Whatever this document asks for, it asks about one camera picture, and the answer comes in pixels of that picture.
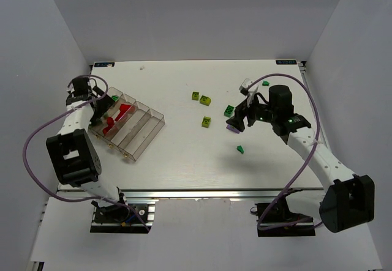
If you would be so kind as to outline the small red lego brick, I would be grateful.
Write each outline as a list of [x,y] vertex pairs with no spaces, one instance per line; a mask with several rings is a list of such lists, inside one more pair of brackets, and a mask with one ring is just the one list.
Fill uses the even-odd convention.
[[116,135],[118,132],[118,127],[113,125],[113,126],[107,126],[102,130],[104,136],[112,136],[112,135]]

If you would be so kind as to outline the red rectangular lego brick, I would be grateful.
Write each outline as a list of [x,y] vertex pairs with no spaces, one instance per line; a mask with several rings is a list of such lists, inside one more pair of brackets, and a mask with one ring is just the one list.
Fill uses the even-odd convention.
[[119,114],[116,116],[115,121],[118,122],[120,119],[126,115],[127,113],[133,113],[135,111],[135,107],[129,104],[121,104],[119,107]]

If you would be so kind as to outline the purple plate green lego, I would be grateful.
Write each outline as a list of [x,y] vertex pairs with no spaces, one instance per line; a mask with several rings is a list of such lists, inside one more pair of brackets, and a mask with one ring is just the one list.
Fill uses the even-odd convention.
[[237,133],[237,134],[240,133],[240,131],[239,131],[238,129],[236,129],[235,127],[233,127],[233,126],[231,126],[231,125],[227,125],[227,126],[226,126],[226,129],[227,129],[227,130],[230,130],[230,131],[233,132],[233,133]]

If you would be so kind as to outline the red lego piece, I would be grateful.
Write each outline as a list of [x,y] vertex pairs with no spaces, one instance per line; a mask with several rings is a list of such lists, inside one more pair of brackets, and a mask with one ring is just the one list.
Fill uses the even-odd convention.
[[107,122],[107,125],[114,125],[114,120],[112,117],[107,117],[106,122]]

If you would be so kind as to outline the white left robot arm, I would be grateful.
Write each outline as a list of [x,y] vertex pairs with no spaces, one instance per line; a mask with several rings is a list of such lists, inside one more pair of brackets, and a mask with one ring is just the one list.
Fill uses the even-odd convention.
[[47,150],[59,182],[98,196],[96,207],[110,207],[113,202],[125,204],[120,189],[102,174],[99,156],[88,136],[88,128],[100,123],[115,101],[87,76],[74,78],[68,87],[67,116],[57,133],[46,140]]

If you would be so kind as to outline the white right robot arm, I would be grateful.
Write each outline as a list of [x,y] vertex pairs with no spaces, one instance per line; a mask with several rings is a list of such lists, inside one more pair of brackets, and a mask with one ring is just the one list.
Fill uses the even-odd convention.
[[288,188],[274,206],[283,213],[320,220],[333,233],[374,219],[374,181],[368,175],[355,174],[318,141],[311,123],[294,111],[288,86],[271,86],[262,103],[261,93],[251,82],[242,84],[239,91],[246,99],[226,123],[239,132],[257,121],[271,124],[273,132],[303,159],[303,168],[309,168],[323,187],[322,194]]

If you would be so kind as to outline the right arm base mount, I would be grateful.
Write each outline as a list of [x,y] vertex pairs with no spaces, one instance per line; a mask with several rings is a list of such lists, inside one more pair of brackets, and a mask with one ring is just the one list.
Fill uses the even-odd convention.
[[[255,218],[258,223],[264,210],[268,207],[270,202],[278,194],[277,191],[258,190],[254,191],[254,204],[251,206],[249,213]],[[266,214],[262,220],[260,227],[267,228],[283,223],[294,223],[291,226],[281,226],[279,228],[269,230],[257,230],[257,237],[315,237],[314,219],[303,214],[291,212],[288,209],[287,202],[278,201],[272,209]]]

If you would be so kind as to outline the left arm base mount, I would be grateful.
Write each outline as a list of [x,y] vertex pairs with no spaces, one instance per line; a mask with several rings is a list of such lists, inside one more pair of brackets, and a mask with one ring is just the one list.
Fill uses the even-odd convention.
[[103,214],[96,207],[91,219],[90,233],[99,234],[148,234],[153,225],[155,205],[152,203],[130,203],[140,218],[143,220],[146,229],[138,217],[128,209],[120,210],[115,216]]

